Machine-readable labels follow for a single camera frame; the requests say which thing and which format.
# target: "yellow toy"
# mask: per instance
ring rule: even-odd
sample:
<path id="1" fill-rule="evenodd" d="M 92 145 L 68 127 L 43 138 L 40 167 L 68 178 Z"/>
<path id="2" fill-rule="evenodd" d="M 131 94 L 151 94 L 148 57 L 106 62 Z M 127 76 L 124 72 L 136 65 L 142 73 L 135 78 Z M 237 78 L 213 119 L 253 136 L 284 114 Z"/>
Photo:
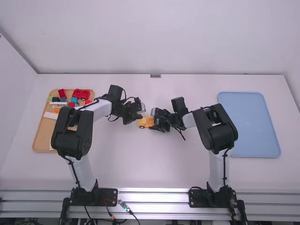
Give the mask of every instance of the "yellow toy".
<path id="1" fill-rule="evenodd" d="M 140 128 L 148 128 L 154 126 L 154 118 L 153 117 L 145 117 L 137 121 L 137 125 Z"/>

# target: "red toy block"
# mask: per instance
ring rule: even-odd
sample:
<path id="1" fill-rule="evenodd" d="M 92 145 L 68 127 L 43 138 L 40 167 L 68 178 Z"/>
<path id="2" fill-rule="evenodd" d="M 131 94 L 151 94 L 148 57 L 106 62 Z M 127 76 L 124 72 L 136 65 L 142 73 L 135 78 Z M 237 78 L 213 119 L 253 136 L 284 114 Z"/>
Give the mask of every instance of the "red toy block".
<path id="1" fill-rule="evenodd" d="M 73 91 L 72 97 L 80 99 L 80 96 L 81 96 L 81 90 L 80 89 L 75 89 Z"/>
<path id="2" fill-rule="evenodd" d="M 85 105 L 87 105 L 87 104 L 89 104 L 89 103 L 91 103 L 92 102 L 92 100 L 85 100 Z"/>
<path id="3" fill-rule="evenodd" d="M 60 90 L 58 90 L 58 93 L 60 95 L 60 98 L 67 98 L 65 90 L 60 89 Z"/>
<path id="4" fill-rule="evenodd" d="M 81 96 L 80 96 L 81 100 L 85 101 L 85 100 L 89 99 L 89 97 L 90 97 L 90 91 L 89 90 L 82 90 L 81 91 Z"/>
<path id="5" fill-rule="evenodd" d="M 74 102 L 69 102 L 69 103 L 68 103 L 68 106 L 74 108 L 74 107 L 75 107 L 75 103 L 74 103 Z"/>

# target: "white wall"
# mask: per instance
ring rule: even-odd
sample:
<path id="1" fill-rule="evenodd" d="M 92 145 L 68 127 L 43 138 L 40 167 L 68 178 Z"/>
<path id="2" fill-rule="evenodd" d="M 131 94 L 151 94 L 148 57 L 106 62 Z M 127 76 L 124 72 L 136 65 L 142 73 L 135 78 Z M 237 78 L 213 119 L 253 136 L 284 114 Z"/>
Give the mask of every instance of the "white wall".
<path id="1" fill-rule="evenodd" d="M 285 74 L 300 107 L 298 0 L 10 0 L 0 27 L 41 73 Z"/>
<path id="2" fill-rule="evenodd" d="M 0 169 L 14 138 L 37 73 L 0 34 Z"/>

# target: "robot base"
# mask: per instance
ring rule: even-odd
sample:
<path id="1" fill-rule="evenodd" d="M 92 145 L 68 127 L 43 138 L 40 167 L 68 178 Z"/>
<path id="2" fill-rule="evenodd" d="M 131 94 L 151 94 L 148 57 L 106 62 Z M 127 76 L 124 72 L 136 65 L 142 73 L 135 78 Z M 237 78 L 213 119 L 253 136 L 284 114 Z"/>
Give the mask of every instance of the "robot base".
<path id="1" fill-rule="evenodd" d="M 220 188 L 214 193 L 207 183 L 207 189 L 191 189 L 188 192 L 188 203 L 191 208 L 237 208 L 236 193 L 231 187 Z"/>
<path id="2" fill-rule="evenodd" d="M 115 188 L 99 188 L 98 181 L 91 192 L 83 188 L 73 188 L 70 196 L 70 205 L 75 206 L 116 206 L 118 190 Z"/>

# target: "teal toy block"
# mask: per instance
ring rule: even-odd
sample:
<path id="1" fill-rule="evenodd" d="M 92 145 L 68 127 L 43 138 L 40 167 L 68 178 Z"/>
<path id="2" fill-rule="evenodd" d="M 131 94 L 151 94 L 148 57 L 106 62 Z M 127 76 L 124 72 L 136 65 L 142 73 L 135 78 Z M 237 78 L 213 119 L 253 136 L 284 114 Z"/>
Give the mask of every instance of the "teal toy block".
<path id="1" fill-rule="evenodd" d="M 68 102 L 68 100 L 67 100 L 65 97 L 62 97 L 62 98 L 60 99 L 60 101 L 61 101 L 61 102 Z"/>
<path id="2" fill-rule="evenodd" d="M 76 97 L 71 97 L 71 102 L 73 102 L 75 104 L 79 104 L 78 98 L 76 98 Z"/>

